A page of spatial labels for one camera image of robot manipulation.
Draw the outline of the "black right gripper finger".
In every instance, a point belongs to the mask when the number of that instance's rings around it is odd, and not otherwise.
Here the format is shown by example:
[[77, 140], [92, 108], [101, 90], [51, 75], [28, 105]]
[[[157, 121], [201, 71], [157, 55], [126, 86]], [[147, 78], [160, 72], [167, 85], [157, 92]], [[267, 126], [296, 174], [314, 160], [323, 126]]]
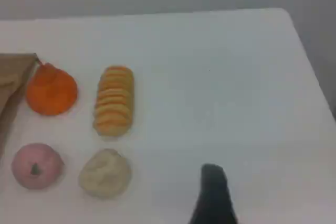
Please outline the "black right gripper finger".
[[222, 167], [215, 164], [202, 166], [200, 191], [189, 223], [238, 223]]

